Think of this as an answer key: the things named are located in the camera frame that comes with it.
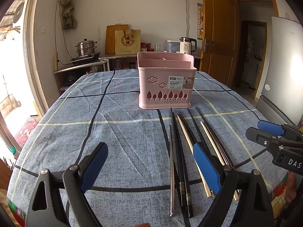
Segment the air conditioner outdoor unit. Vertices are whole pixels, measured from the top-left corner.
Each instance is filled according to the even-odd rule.
[[[22,29],[24,20],[24,2],[20,3],[17,7],[14,17],[13,17],[13,28]]]

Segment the kettle handle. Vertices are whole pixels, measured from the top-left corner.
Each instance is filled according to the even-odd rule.
[[[197,50],[197,40],[194,39],[194,38],[191,38],[191,39],[190,39],[190,42],[194,42],[194,50],[191,51],[191,52],[195,52],[195,51]]]

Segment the red patterned rug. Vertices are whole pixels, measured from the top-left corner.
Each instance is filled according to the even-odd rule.
[[[37,126],[39,121],[27,121],[21,127],[20,131],[14,136],[15,140],[21,148],[23,148],[25,142],[27,141],[29,135],[33,129]]]

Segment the fan grille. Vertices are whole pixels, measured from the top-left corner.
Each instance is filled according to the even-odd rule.
[[[17,7],[13,18],[13,23],[16,23],[20,19],[23,12],[23,7],[24,7],[24,2],[20,3],[19,6]]]

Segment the pink plastic holder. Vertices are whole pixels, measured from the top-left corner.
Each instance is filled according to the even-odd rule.
[[[197,69],[194,57],[180,53],[139,52],[139,107],[188,108]]]

